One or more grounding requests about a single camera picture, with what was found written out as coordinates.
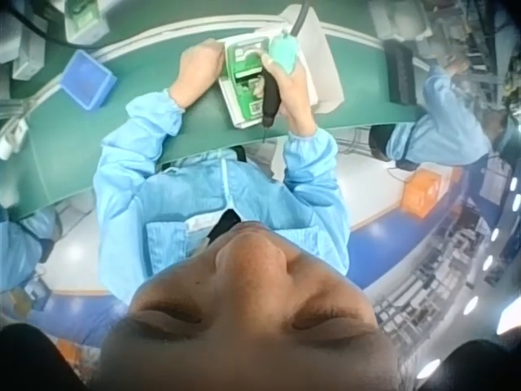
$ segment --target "blue work uniform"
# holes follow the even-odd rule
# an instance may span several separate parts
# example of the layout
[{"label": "blue work uniform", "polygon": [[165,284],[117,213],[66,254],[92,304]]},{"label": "blue work uniform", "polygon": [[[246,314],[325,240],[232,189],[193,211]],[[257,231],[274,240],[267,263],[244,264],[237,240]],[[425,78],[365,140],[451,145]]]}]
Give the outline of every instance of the blue work uniform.
[{"label": "blue work uniform", "polygon": [[226,209],[264,223],[347,273],[348,214],[336,182],[337,144],[325,130],[310,138],[289,136],[284,183],[228,149],[180,160],[156,174],[163,141],[179,132],[183,110],[166,92],[143,95],[126,109],[129,120],[102,141],[94,176],[99,277],[124,303],[152,275],[200,246],[211,227],[197,227],[194,217]]},{"label": "blue work uniform", "polygon": [[42,241],[51,241],[56,226],[52,207],[41,209],[21,222],[9,222],[0,207],[0,291],[4,292],[30,278],[46,249]]},{"label": "blue work uniform", "polygon": [[[423,95],[427,114],[417,122],[396,125],[387,143],[388,158],[458,166],[474,163],[492,150],[481,124],[456,96],[442,67],[431,67]],[[409,150],[404,156],[409,137]]]}]

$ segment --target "screwdriver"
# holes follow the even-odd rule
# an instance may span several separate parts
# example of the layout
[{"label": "screwdriver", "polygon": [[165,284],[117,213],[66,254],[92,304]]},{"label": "screwdriver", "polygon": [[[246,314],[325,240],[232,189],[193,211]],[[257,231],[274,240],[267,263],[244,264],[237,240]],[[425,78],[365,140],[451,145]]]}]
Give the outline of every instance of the screwdriver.
[{"label": "screwdriver", "polygon": [[[295,24],[291,28],[290,33],[282,33],[274,37],[269,45],[269,57],[276,61],[287,74],[293,72],[295,68],[296,56],[299,51],[299,43],[296,36],[299,34],[302,25],[308,15],[309,1],[304,1],[300,8],[299,15]],[[280,108],[281,98],[278,90],[277,82],[274,77],[265,68],[262,69],[264,78],[264,100],[262,103],[262,125],[266,130],[273,126],[275,117]]]}]

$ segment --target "nose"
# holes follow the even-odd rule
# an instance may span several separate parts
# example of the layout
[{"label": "nose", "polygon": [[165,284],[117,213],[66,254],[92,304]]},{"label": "nose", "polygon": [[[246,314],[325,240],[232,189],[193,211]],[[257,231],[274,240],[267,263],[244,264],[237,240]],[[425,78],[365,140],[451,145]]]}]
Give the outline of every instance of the nose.
[{"label": "nose", "polygon": [[233,333],[268,332],[280,325],[291,276],[269,233],[240,231],[216,257],[219,320]]}]

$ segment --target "worker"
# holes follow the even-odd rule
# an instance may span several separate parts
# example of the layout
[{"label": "worker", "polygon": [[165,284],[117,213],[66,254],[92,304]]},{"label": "worker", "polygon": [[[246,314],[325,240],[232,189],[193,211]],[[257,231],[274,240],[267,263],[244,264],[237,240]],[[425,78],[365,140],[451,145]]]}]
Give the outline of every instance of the worker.
[{"label": "worker", "polygon": [[163,141],[223,61],[221,43],[188,49],[172,86],[133,100],[102,141],[99,273],[129,312],[103,344],[95,385],[393,389],[392,343],[344,277],[337,145],[313,119],[301,64],[288,75],[262,55],[291,131],[283,183],[228,149],[155,173]]},{"label": "worker", "polygon": [[21,222],[10,222],[0,205],[0,292],[27,282],[38,263],[45,263],[59,236],[53,207],[40,209]]},{"label": "worker", "polygon": [[481,121],[456,96],[451,86],[454,75],[465,72],[466,60],[456,59],[447,67],[431,67],[423,87],[425,113],[416,122],[375,125],[370,129],[369,145],[373,157],[395,160],[408,171],[421,163],[447,166],[469,165],[493,149],[501,149],[512,134],[505,110],[488,109]]}]

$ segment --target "blue plastic bin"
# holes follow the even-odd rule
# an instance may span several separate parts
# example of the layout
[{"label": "blue plastic bin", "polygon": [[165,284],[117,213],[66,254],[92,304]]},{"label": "blue plastic bin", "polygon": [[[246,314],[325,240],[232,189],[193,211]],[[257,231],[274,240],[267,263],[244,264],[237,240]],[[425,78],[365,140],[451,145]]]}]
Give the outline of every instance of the blue plastic bin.
[{"label": "blue plastic bin", "polygon": [[85,110],[95,110],[116,83],[107,68],[84,51],[77,51],[63,71],[59,85]]}]

